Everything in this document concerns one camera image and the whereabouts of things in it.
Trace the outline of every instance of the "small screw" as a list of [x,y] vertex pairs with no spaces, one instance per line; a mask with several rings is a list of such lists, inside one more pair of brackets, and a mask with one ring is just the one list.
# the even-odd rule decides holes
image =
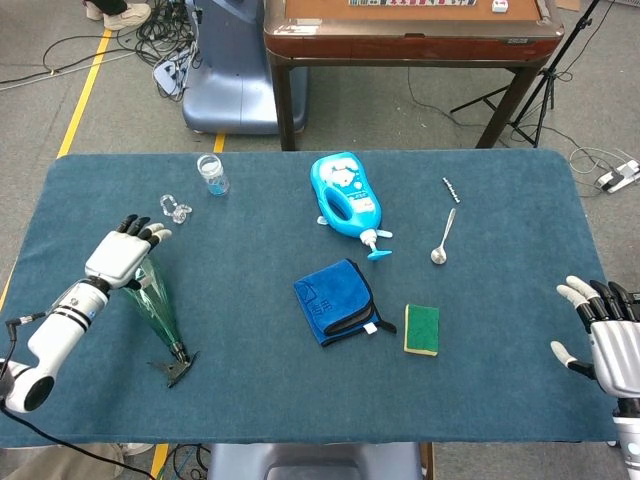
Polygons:
[[451,197],[453,197],[453,201],[456,202],[456,203],[460,203],[460,198],[458,198],[458,194],[456,193],[455,189],[453,188],[453,185],[451,185],[451,182],[449,180],[447,180],[446,177],[442,177],[442,181],[447,186],[447,189],[449,190],[449,193],[451,194]]

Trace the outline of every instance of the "blue table cloth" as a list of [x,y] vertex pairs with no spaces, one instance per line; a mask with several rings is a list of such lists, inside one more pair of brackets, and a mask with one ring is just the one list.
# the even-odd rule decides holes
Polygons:
[[[614,400],[564,369],[549,342],[588,358],[568,274],[603,278],[566,161],[545,150],[356,152],[383,209],[393,255],[366,259],[357,239],[316,224],[309,169],[322,152],[225,153],[231,189],[212,197],[196,154],[72,155],[52,166],[2,319],[46,308],[127,214],[164,221],[153,255],[185,344],[200,351],[168,390],[147,362],[171,357],[123,292],[70,354],[28,420],[74,442],[581,441],[614,438]],[[447,242],[429,253],[453,200]],[[193,207],[162,215],[173,194]],[[320,347],[292,283],[341,258],[360,266],[398,335]],[[440,352],[403,352],[404,306],[440,309]],[[35,326],[19,330],[14,359]],[[0,345],[8,345],[4,332]],[[0,445],[41,443],[0,418]]]

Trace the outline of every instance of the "tripod stand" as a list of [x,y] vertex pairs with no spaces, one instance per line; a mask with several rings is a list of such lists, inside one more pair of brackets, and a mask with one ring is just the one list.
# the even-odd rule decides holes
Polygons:
[[[540,142],[540,134],[542,133],[542,124],[544,123],[544,117],[547,114],[547,108],[549,104],[550,104],[551,110],[553,110],[555,106],[554,93],[555,93],[555,81],[558,77],[558,74],[557,74],[558,64],[562,61],[562,58],[567,53],[567,50],[569,50],[569,48],[571,47],[571,44],[574,42],[578,34],[582,30],[584,30],[586,27],[591,25],[591,23],[593,22],[590,17],[591,17],[591,14],[593,13],[593,10],[596,8],[599,2],[600,0],[591,1],[591,4],[587,8],[587,10],[584,12],[584,15],[580,17],[580,19],[578,20],[578,23],[576,23],[576,26],[569,34],[569,37],[567,37],[566,42],[564,42],[564,45],[562,45],[562,47],[560,48],[560,51],[558,52],[556,57],[553,59],[551,64],[547,68],[543,68],[542,70],[540,70],[540,73],[538,75],[540,75],[542,78],[540,79],[540,82],[538,82],[538,85],[536,86],[536,88],[533,90],[533,92],[527,99],[526,103],[522,107],[522,110],[520,110],[520,113],[518,114],[516,119],[513,121],[507,122],[507,124],[510,127],[512,127],[516,132],[518,132],[522,136],[522,138],[524,138],[527,142],[533,145],[534,148],[537,147]],[[507,88],[509,87],[505,86],[497,90],[494,90],[492,92],[489,92],[486,95],[478,97],[475,100],[471,100],[470,102],[467,102],[464,105],[460,105],[459,107],[454,108],[453,110],[450,111],[450,113],[453,114],[459,110],[470,107],[471,105],[475,105],[476,103],[479,103],[479,102],[484,102],[489,107],[491,107],[492,110],[495,111],[497,107],[490,100],[490,98],[493,97],[494,95],[504,92],[505,90],[507,90]],[[520,122],[522,122],[522,119],[527,114],[527,111],[531,107],[531,104],[534,102],[534,100],[536,99],[536,97],[538,96],[538,94],[543,88],[544,88],[544,96],[542,97],[540,116],[538,117],[538,124],[535,130],[535,135],[532,138],[530,135],[522,131],[522,129],[520,128]]]

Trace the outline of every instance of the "robotic arm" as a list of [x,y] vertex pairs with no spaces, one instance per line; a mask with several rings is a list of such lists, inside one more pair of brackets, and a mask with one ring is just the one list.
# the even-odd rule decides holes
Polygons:
[[617,283],[587,284],[573,276],[557,291],[580,316],[593,363],[576,359],[560,342],[551,342],[551,349],[565,367],[596,380],[618,399],[613,421],[629,478],[640,479],[640,312],[634,298]]
[[[91,254],[85,279],[72,285],[47,312],[7,322],[11,348],[7,358],[0,359],[0,401],[4,400],[8,409],[25,413],[42,405],[62,363],[109,301],[109,292],[122,287],[141,288],[132,280],[136,269],[156,245],[171,236],[161,223],[145,228],[149,220],[129,215]],[[27,343],[38,365],[11,361],[17,327],[44,317]]]

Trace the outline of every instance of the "towel tag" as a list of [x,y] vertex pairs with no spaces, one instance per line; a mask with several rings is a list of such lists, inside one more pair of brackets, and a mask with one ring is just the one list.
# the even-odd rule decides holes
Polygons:
[[378,327],[376,327],[373,323],[366,323],[364,329],[367,331],[369,335],[372,333],[376,333],[378,331]]

